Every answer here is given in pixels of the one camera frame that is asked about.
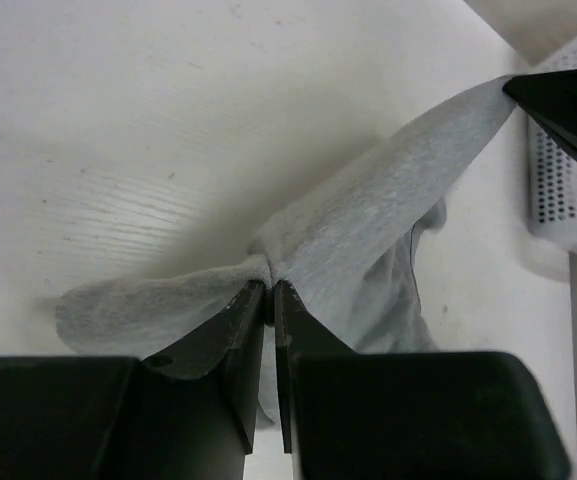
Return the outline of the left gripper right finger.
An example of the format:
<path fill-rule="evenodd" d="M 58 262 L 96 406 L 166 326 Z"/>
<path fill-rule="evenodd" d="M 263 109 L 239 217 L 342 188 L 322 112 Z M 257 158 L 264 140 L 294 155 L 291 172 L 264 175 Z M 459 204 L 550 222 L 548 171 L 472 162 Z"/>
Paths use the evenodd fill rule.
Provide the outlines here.
<path fill-rule="evenodd" d="M 276 284 L 272 302 L 283 445 L 286 453 L 296 454 L 305 420 L 323 410 L 316 396 L 329 385 L 323 379 L 326 362 L 354 351 L 307 310 L 290 282 Z"/>

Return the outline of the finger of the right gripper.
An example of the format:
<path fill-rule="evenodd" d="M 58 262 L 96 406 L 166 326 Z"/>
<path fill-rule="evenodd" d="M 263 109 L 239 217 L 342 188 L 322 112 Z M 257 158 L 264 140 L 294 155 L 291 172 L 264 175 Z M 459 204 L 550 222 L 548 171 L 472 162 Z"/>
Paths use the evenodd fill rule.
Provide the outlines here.
<path fill-rule="evenodd" d="M 503 91 L 577 162 L 577 69 L 518 75 Z"/>

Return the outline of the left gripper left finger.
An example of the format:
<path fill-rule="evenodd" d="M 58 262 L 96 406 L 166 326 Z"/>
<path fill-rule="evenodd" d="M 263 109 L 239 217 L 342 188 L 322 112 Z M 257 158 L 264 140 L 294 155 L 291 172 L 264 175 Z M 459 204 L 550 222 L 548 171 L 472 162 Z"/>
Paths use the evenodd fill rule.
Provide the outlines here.
<path fill-rule="evenodd" d="M 221 311 L 144 360 L 149 369 L 185 384 L 215 377 L 218 403 L 246 455 L 254 445 L 265 298 L 263 283 L 245 283 Z"/>

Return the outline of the grey tank top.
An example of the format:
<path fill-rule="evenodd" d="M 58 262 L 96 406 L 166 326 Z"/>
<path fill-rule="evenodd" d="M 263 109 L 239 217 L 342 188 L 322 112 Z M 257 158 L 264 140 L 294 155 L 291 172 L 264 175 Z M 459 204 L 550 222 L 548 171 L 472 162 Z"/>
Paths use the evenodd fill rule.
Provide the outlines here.
<path fill-rule="evenodd" d="M 117 279 L 65 293 L 56 330 L 85 355 L 148 357 L 220 312 L 250 280 L 293 285 L 307 311 L 360 353 L 432 352 L 414 275 L 444 197 L 514 110 L 497 78 L 464 91 L 276 212 L 236 265 Z"/>

